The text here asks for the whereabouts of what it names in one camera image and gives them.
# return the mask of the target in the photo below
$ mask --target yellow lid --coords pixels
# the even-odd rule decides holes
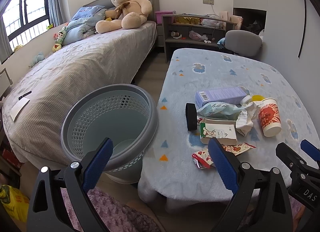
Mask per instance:
[[[264,97],[262,95],[253,95],[252,101],[262,101]]]

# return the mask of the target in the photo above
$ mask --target fluffy table cover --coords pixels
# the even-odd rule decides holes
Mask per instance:
[[[206,148],[200,142],[199,130],[188,132],[185,118],[186,103],[195,103],[196,91],[241,86],[247,94],[273,97],[278,102],[282,131],[275,137],[263,135],[259,120],[246,137],[237,133],[238,143],[257,147],[238,156],[254,168],[270,170],[278,167],[285,184],[291,184],[290,170],[276,157],[276,146],[285,142],[309,165],[317,167],[301,149],[307,139],[315,146],[319,137],[301,100],[272,66],[215,51],[178,49],[173,53],[158,102],[159,126],[145,151],[139,181],[139,195],[145,202],[158,193],[167,197],[167,210],[197,202],[230,200],[215,168],[198,169],[192,153]]]

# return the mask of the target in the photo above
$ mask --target white paper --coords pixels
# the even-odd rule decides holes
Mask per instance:
[[[21,110],[26,106],[30,99],[22,97],[10,110],[10,116],[13,121],[16,120]]]
[[[252,120],[258,118],[260,107],[263,106],[262,101],[254,101],[243,106],[243,110],[236,121],[236,130],[246,136],[253,126]]]

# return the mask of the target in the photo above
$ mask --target pink storage box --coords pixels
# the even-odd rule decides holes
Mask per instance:
[[[162,24],[162,15],[168,15],[168,14],[175,14],[176,12],[173,11],[156,11],[155,12],[157,15],[157,24]]]

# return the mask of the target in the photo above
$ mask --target teddy bear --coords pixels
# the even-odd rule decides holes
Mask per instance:
[[[106,10],[105,14],[106,18],[114,20],[98,21],[96,31],[100,34],[120,28],[136,29],[147,21],[148,15],[152,12],[149,0],[111,0],[111,2],[116,9]]]
[[[57,34],[57,39],[54,41],[56,44],[62,45],[64,38],[67,35],[66,26],[64,26]]]

